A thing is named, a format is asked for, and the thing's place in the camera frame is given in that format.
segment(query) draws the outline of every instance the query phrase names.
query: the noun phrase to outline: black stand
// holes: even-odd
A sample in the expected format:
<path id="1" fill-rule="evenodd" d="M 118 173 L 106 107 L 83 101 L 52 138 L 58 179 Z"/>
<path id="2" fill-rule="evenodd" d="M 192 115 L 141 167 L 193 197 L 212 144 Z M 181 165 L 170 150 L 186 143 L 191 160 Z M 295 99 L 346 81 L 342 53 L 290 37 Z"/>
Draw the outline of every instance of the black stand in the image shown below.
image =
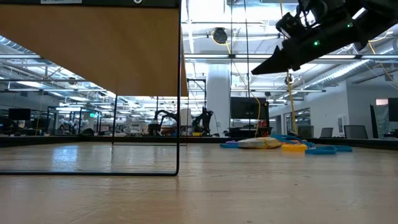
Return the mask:
<path id="1" fill-rule="evenodd" d="M 0 0 L 0 4 L 41 4 L 40 0 Z M 115 0 L 82 0 L 81 4 L 61 4 L 58 6 L 116 6 L 116 7 L 145 7 L 145 8 L 170 8 L 178 9 L 178 24 L 181 24 L 181 0 L 162 0 L 162 1 L 143 1 L 141 4 L 136 4 L 134 1 L 115 1 Z M 121 172 L 121 171 L 57 171 L 57 170 L 0 170 L 0 175 L 108 175 L 108 176 L 176 176 L 180 171 L 180 109 L 181 109 L 181 26 L 178 26 L 178 33 L 175 34 L 175 40 L 178 41 L 178 73 L 177 73 L 177 137 L 175 138 L 176 145 L 176 161 L 175 171 L 134 171 L 134 172 Z M 118 96 L 115 99 L 114 106 L 114 119 L 113 119 L 113 134 L 112 134 L 112 152 L 114 144 L 114 133 L 116 130 L 116 115 L 118 106 Z"/>

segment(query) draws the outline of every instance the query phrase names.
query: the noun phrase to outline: monitor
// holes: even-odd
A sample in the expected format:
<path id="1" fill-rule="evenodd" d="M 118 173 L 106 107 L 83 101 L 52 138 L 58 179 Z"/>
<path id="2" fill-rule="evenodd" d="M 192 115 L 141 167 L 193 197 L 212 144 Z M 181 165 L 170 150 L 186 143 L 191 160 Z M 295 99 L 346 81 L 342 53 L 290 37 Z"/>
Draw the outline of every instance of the monitor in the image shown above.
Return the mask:
<path id="1" fill-rule="evenodd" d="M 13 121 L 30 120 L 30 109 L 27 108 L 9 108 L 8 118 Z"/>
<path id="2" fill-rule="evenodd" d="M 388 114 L 390 122 L 398 122 L 398 98 L 388 98 Z"/>
<path id="3" fill-rule="evenodd" d="M 268 107 L 265 98 L 258 99 L 261 104 L 260 119 L 267 119 Z M 232 119 L 258 119 L 259 103 L 255 98 L 231 97 Z"/>

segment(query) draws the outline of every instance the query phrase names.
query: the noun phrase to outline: support column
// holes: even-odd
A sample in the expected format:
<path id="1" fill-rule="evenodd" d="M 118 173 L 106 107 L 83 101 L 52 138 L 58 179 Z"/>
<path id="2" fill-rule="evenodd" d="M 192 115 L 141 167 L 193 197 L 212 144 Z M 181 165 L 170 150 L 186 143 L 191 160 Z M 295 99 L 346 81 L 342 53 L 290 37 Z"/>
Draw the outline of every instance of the support column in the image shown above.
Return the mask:
<path id="1" fill-rule="evenodd" d="M 224 137 L 223 131 L 229 131 L 229 102 L 231 88 L 231 74 L 228 64 L 210 65 L 207 75 L 207 108 L 214 112 L 210 121 L 210 134 L 220 132 L 220 137 Z"/>

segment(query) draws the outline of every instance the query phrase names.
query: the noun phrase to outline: wooden floor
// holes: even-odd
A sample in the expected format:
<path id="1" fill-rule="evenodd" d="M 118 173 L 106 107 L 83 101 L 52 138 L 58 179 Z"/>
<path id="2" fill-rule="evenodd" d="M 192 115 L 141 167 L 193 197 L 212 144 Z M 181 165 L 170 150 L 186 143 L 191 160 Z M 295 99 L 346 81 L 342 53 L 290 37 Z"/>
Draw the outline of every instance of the wooden floor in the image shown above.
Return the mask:
<path id="1" fill-rule="evenodd" d="M 337 156 L 181 148 L 178 177 L 0 176 L 0 223 L 382 223 L 398 220 L 398 152 Z M 0 149 L 0 169 L 173 170 L 174 147 Z"/>

